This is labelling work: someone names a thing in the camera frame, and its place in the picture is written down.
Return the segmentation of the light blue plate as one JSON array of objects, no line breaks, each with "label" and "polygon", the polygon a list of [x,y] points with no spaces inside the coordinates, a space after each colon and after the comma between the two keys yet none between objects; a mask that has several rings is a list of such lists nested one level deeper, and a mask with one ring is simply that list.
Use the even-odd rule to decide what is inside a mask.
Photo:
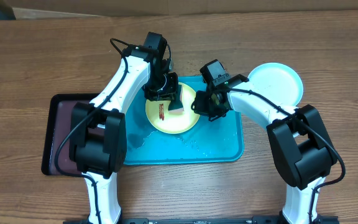
[{"label": "light blue plate", "polygon": [[297,106],[303,97],[303,82],[299,74],[282,63],[259,65],[248,75],[259,93],[277,104]]}]

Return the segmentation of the green and pink sponge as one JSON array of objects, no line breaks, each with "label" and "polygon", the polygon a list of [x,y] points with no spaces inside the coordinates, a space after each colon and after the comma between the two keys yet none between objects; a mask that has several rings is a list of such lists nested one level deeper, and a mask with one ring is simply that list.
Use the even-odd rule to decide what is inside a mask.
[{"label": "green and pink sponge", "polygon": [[182,96],[183,96],[182,86],[178,85],[175,99],[172,100],[168,106],[169,113],[180,114],[180,113],[184,112]]}]

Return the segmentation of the yellow green-rimmed plate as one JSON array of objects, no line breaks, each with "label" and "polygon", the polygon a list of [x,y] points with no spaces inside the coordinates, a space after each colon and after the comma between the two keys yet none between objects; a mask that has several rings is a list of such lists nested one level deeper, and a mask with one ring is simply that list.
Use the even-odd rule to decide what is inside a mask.
[{"label": "yellow green-rimmed plate", "polygon": [[199,120],[200,115],[191,109],[196,92],[187,84],[179,83],[181,86],[182,109],[168,110],[171,103],[165,101],[146,100],[145,113],[151,125],[159,131],[167,134],[180,134],[190,130]]}]

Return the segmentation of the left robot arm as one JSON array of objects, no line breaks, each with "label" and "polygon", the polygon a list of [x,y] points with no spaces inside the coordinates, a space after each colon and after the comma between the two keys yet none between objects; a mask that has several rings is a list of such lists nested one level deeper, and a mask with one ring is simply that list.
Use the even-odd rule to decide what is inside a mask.
[{"label": "left robot arm", "polygon": [[90,213],[87,223],[119,223],[117,173],[127,151],[126,113],[139,91],[149,101],[168,100],[169,110],[181,110],[181,86],[172,71],[170,50],[160,34],[149,32],[142,45],[126,44],[121,63],[105,89],[88,104],[77,103],[63,140],[77,177],[85,179]]}]

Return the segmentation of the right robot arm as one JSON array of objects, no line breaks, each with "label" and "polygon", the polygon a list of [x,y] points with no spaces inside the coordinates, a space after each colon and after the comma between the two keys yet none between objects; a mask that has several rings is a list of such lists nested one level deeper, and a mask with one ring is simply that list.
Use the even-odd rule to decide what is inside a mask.
[{"label": "right robot arm", "polygon": [[197,91],[191,109],[210,121],[229,111],[242,113],[267,131],[276,170],[286,182],[285,204],[276,217],[253,217],[253,223],[338,223],[317,214],[319,191],[331,168],[343,161],[318,110],[298,107],[303,96],[299,74],[287,65],[264,63],[248,76],[230,76],[213,60],[200,70],[207,87]]}]

